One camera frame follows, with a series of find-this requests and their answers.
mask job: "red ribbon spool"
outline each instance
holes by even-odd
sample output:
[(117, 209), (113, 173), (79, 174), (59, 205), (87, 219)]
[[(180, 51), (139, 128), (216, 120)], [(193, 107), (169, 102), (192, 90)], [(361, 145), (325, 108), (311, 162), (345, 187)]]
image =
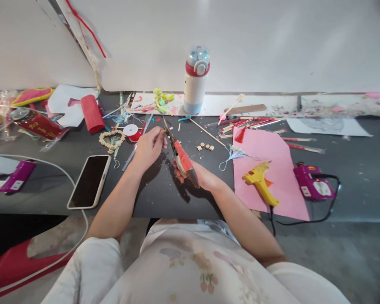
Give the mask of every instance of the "red ribbon spool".
[(141, 133), (136, 125), (127, 125), (122, 131), (132, 142), (137, 142), (141, 137)]

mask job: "purple power strip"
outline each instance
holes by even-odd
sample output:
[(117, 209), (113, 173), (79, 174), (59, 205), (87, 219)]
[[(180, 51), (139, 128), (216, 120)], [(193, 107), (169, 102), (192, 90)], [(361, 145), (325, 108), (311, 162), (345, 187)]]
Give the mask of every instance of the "purple power strip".
[(0, 180), (0, 192), (18, 192), (37, 165), (27, 161), (20, 161), (16, 170), (5, 180)]
[(335, 192), (326, 179), (312, 177), (312, 174), (322, 173), (317, 166), (299, 166), (293, 171), (305, 198), (322, 201), (335, 197)]

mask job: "person's left hand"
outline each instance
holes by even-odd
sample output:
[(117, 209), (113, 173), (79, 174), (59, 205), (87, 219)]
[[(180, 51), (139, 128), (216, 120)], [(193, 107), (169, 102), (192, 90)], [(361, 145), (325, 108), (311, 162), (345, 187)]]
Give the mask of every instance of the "person's left hand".
[(132, 162), (138, 170), (145, 172), (157, 160), (162, 148), (166, 149), (167, 147), (165, 130), (161, 127), (154, 127), (139, 138)]

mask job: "white water bottle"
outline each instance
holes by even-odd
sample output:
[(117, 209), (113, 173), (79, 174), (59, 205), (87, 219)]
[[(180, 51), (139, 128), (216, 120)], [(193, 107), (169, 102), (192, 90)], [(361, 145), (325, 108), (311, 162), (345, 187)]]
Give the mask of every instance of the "white water bottle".
[(194, 115), (201, 111), (206, 81), (210, 70), (210, 55), (204, 47), (193, 49), (186, 61), (185, 93), (183, 107), (188, 114)]

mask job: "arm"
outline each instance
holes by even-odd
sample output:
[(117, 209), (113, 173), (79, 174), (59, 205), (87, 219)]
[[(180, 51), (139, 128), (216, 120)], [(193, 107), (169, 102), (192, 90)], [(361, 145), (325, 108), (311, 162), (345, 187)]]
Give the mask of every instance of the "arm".
[(121, 239), (132, 217), (142, 175), (166, 146), (165, 131), (161, 127), (155, 127), (140, 137), (134, 159), (96, 214), (86, 239)]
[[(192, 162), (200, 186), (210, 191), (225, 221), (241, 246), (264, 267), (287, 258), (266, 226), (249, 210), (226, 183), (198, 163)], [(184, 182), (180, 171), (175, 173)]]

